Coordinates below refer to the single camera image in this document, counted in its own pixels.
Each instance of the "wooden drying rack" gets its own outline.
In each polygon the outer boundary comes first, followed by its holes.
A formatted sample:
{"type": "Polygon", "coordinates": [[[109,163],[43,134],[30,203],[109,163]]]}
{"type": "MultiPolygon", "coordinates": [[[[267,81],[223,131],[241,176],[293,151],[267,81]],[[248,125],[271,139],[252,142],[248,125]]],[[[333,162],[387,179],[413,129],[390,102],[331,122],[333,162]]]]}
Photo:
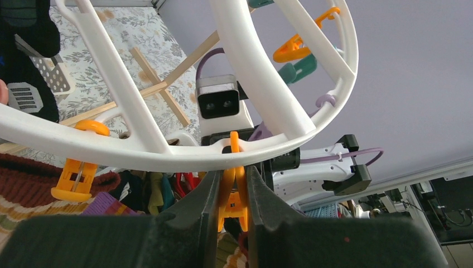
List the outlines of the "wooden drying rack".
{"type": "MultiPolygon", "coordinates": [[[[212,49],[220,41],[219,34],[217,31],[214,31],[202,44],[197,47],[179,66],[177,66],[169,75],[161,81],[156,74],[156,71],[151,68],[148,61],[144,58],[141,52],[136,48],[132,48],[130,53],[133,55],[135,60],[138,62],[140,67],[143,69],[144,73],[148,76],[150,81],[153,83],[153,86],[146,88],[140,91],[140,94],[143,98],[147,98],[154,94],[159,93],[163,96],[164,100],[170,106],[171,110],[176,114],[179,121],[187,126],[189,124],[189,118],[184,114],[179,104],[169,93],[167,88],[172,85],[179,77],[181,77],[188,69],[190,69],[194,64],[196,64],[209,50],[212,49]]],[[[110,110],[117,105],[115,102],[110,102],[100,107],[91,109],[87,112],[78,114],[77,116],[68,118],[59,122],[59,124],[64,126],[73,127],[75,124],[84,119],[95,119],[101,113],[110,110]]],[[[4,143],[0,145],[0,153],[4,154],[16,154],[27,147],[16,144],[16,143],[4,143]]]]}

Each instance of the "black sock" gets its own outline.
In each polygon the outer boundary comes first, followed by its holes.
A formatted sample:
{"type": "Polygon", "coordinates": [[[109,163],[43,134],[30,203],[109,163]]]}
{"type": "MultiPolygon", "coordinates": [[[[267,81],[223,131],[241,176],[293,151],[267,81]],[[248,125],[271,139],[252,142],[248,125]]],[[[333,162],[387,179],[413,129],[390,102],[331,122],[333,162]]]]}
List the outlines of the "black sock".
{"type": "Polygon", "coordinates": [[[30,27],[36,23],[36,0],[1,0],[3,20],[14,27],[30,27]]]}
{"type": "Polygon", "coordinates": [[[59,122],[56,99],[30,57],[16,49],[15,38],[0,30],[0,79],[9,89],[8,105],[59,122]]]}
{"type": "Polygon", "coordinates": [[[59,53],[60,34],[49,16],[49,0],[1,0],[0,7],[6,30],[17,34],[36,56],[51,58],[59,53]]]}

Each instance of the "knitted fabric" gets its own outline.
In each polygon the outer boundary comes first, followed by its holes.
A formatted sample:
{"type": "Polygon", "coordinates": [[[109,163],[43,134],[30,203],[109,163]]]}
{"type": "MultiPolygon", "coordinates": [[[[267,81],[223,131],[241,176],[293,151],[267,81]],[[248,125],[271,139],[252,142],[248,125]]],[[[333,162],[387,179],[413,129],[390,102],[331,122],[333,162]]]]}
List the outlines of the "knitted fabric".
{"type": "MultiPolygon", "coordinates": [[[[38,215],[80,214],[94,200],[71,203],[51,196],[62,169],[35,160],[0,154],[0,250],[20,221],[38,215]]],[[[92,183],[90,193],[108,192],[120,183],[107,173],[92,183]]]]}
{"type": "Polygon", "coordinates": [[[109,193],[99,193],[81,215],[138,215],[109,193]]]}
{"type": "Polygon", "coordinates": [[[247,257],[238,247],[230,233],[219,233],[217,236],[217,268],[245,268],[247,257]]]}
{"type": "Polygon", "coordinates": [[[18,35],[43,58],[59,53],[60,34],[49,16],[50,1],[1,0],[0,7],[1,31],[18,35]]]}

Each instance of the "teal clothes peg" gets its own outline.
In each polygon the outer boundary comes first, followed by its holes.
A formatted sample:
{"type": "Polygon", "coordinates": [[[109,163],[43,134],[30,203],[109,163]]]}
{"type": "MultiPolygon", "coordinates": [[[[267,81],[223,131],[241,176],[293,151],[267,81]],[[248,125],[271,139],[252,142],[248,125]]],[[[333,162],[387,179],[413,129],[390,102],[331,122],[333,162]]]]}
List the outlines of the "teal clothes peg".
{"type": "Polygon", "coordinates": [[[248,0],[248,5],[251,8],[264,7],[274,3],[273,0],[248,0]]]}
{"type": "Polygon", "coordinates": [[[287,85],[292,84],[292,82],[296,80],[297,77],[296,68],[294,68],[292,63],[284,64],[284,66],[282,66],[282,68],[278,71],[278,74],[287,85]]]}
{"type": "Polygon", "coordinates": [[[317,60],[313,54],[310,54],[294,64],[294,69],[296,70],[296,78],[292,84],[313,73],[317,69],[317,60]]]}
{"type": "Polygon", "coordinates": [[[278,74],[287,85],[290,85],[313,73],[316,69],[317,60],[314,55],[310,54],[295,64],[286,63],[278,71],[278,74]]]}

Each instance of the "orange clothes peg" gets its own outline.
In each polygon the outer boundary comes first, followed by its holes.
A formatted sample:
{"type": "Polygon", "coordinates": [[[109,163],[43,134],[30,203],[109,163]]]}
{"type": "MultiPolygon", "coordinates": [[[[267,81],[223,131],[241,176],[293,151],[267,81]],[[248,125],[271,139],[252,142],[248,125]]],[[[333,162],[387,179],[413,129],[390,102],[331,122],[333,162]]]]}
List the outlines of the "orange clothes peg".
{"type": "MultiPolygon", "coordinates": [[[[240,152],[238,145],[238,132],[230,133],[231,152],[240,152]]],[[[223,173],[219,189],[219,226],[223,228],[225,218],[239,218],[243,232],[248,231],[248,192],[245,168],[242,166],[227,169],[223,173]],[[236,180],[237,192],[232,188],[236,180]]]]}
{"type": "MultiPolygon", "coordinates": [[[[316,18],[315,23],[317,26],[322,29],[323,20],[334,20],[335,17],[332,15],[333,13],[340,14],[340,9],[338,7],[332,7],[320,17],[316,18]]],[[[277,63],[286,63],[288,61],[305,58],[311,52],[308,47],[301,47],[302,44],[304,44],[304,42],[302,41],[301,37],[298,34],[294,35],[274,52],[273,60],[277,63]]]]}
{"type": "MultiPolygon", "coordinates": [[[[103,136],[109,136],[110,130],[106,125],[93,120],[79,121],[75,128],[78,130],[92,130],[103,136]]],[[[59,200],[70,202],[85,202],[92,197],[90,188],[94,181],[98,165],[67,159],[57,186],[51,189],[51,195],[59,200]]]]}

